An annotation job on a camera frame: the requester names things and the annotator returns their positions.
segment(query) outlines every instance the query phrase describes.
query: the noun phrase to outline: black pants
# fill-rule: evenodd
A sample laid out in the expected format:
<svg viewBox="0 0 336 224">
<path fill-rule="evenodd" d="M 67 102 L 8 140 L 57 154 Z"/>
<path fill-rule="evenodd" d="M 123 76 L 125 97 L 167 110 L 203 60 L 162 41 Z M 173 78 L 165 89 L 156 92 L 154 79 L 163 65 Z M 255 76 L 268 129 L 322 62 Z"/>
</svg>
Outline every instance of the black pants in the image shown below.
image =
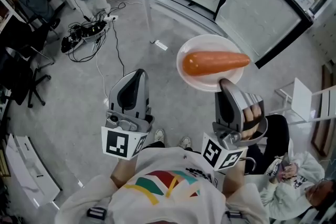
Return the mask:
<svg viewBox="0 0 336 224">
<path fill-rule="evenodd" d="M 163 142 L 157 141 L 157 142 L 154 142 L 154 143 L 144 147 L 142 150 L 144 150 L 145 148 L 149 148 L 149 147 L 165 147 L 165 145 L 163 144 Z M 196 152 L 196 151 L 193 151 L 193 149 L 191 147 L 186 147 L 185 150 L 186 151 L 191 151 L 191 152 Z"/>
<path fill-rule="evenodd" d="M 246 162 L 245 172 L 254 175 L 262 175 L 268 166 L 274 161 L 275 156 L 283 156 L 288 152 L 289 131 L 288 124 L 284 116 L 270 115 L 266 117 L 268 120 L 268 129 L 265 134 L 267 137 L 267 145 L 265 153 L 260 151 L 257 144 L 248 147 L 247 157 L 252 157 L 256 163 L 256 169 L 251 173 L 253 163 Z"/>
</svg>

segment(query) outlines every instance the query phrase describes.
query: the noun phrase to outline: white chair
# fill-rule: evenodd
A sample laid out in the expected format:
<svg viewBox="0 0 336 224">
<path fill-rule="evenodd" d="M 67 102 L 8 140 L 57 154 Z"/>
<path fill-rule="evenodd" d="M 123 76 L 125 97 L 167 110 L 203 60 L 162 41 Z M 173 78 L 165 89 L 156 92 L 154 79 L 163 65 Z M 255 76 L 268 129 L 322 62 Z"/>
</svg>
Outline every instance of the white chair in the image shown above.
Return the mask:
<svg viewBox="0 0 336 224">
<path fill-rule="evenodd" d="M 289 95 L 283 88 L 290 85 L 294 86 L 293 96 Z M 284 98 L 281 109 L 276 109 L 270 114 L 281 113 L 285 115 L 286 111 L 293 111 L 302 120 L 290 122 L 289 124 L 300 124 L 306 122 L 322 121 L 336 118 L 336 86 L 312 93 L 298 78 L 294 82 L 275 90 L 277 94 Z M 321 114 L 319 118 L 311 118 L 311 100 L 315 95 L 322 95 Z"/>
</svg>

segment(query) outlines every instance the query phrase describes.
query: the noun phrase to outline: person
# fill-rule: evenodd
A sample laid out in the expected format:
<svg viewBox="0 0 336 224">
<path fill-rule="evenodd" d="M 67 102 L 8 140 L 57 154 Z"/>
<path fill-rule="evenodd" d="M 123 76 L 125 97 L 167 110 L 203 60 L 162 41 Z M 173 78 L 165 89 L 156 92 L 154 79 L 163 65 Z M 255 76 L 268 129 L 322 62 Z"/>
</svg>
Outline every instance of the person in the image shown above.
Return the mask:
<svg viewBox="0 0 336 224">
<path fill-rule="evenodd" d="M 288 124 L 282 115 L 270 115 L 265 134 L 267 145 L 262 153 L 257 144 L 248 148 L 247 157 L 252 157 L 257 165 L 252 172 L 247 163 L 245 172 L 248 182 L 254 182 L 260 191 L 261 201 L 270 218 L 293 219 L 310 207 L 326 211 L 336 201 L 335 180 L 325 180 L 324 170 L 309 153 L 293 153 L 293 143 L 289 137 Z M 283 156 L 288 153 L 289 165 L 277 178 Z"/>
<path fill-rule="evenodd" d="M 246 121 L 261 115 L 260 108 L 248 110 Z M 130 161 L 120 159 L 111 177 L 93 178 L 60 207 L 55 224 L 87 223 L 97 215 L 124 224 L 269 223 L 256 185 L 244 183 L 245 161 L 227 170 L 220 192 L 213 167 L 193 152 L 189 137 L 177 147 L 164 141 L 164 131 L 156 131 L 154 143 Z"/>
</svg>

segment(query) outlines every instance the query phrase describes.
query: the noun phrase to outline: plate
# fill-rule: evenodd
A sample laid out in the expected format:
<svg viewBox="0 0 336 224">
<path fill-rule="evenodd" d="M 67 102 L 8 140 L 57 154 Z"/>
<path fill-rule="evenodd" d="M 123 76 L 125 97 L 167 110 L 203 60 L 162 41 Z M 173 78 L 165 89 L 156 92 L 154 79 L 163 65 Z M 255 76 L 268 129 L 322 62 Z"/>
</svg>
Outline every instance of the plate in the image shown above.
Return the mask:
<svg viewBox="0 0 336 224">
<path fill-rule="evenodd" d="M 190 86 L 205 92 L 220 92 L 219 80 L 226 78 L 236 84 L 243 75 L 244 67 L 210 74 L 205 76 L 189 76 L 183 70 L 184 57 L 195 51 L 231 51 L 241 53 L 239 48 L 227 38 L 216 35 L 200 35 L 189 39 L 180 48 L 176 57 L 176 66 L 181 78 Z"/>
</svg>

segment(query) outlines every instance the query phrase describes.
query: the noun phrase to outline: concrete floor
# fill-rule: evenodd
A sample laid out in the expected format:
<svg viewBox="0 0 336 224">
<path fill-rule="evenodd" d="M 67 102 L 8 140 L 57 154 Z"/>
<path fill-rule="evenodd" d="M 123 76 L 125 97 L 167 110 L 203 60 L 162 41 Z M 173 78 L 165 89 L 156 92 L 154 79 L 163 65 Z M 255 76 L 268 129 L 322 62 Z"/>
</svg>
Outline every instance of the concrete floor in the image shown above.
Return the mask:
<svg viewBox="0 0 336 224">
<path fill-rule="evenodd" d="M 119 16 L 115 28 L 126 73 L 143 68 L 149 75 L 150 106 L 155 116 L 153 130 L 164 128 L 170 146 L 176 145 L 182 136 L 189 135 L 194 149 L 200 151 L 202 134 L 212 130 L 212 122 L 215 120 L 214 95 L 188 86 L 180 78 L 175 66 L 179 48 L 197 33 L 154 12 L 155 31 L 160 41 L 168 46 L 168 50 L 164 51 L 149 43 L 141 4 L 127 4 L 126 8 L 115 14 Z M 82 21 L 77 11 L 65 8 L 58 31 L 63 31 L 65 36 L 70 23 Z M 113 30 L 110 30 L 98 55 L 107 95 L 122 77 L 122 66 L 115 45 L 116 38 Z M 91 45 L 83 47 L 76 52 L 76 56 L 89 55 L 91 49 Z M 102 153 L 100 128 L 105 124 L 107 107 L 96 58 L 87 63 L 71 62 L 60 52 L 59 41 L 49 45 L 47 53 L 53 55 L 56 63 L 45 70 L 52 79 L 41 84 L 38 89 L 46 105 L 41 106 L 34 99 L 34 107 L 28 109 L 27 101 L 21 106 L 12 102 L 9 130 L 14 135 L 28 135 L 31 138 L 41 159 L 63 188 L 55 200 L 60 206 L 80 188 L 78 181 L 85 184 L 98 174 L 109 175 L 117 159 Z M 315 47 L 303 35 L 262 69 L 249 65 L 238 85 L 244 91 L 260 94 L 265 100 L 266 110 L 270 111 L 279 105 L 274 89 L 288 84 L 295 77 L 312 91 L 319 90 L 322 64 Z M 309 147 L 311 125 L 293 126 L 290 132 L 299 141 L 296 151 L 304 151 Z M 23 216 L 28 223 L 53 223 L 57 209 L 52 204 L 35 209 L 18 186 L 15 176 L 6 180 L 6 183 L 13 213 Z"/>
</svg>

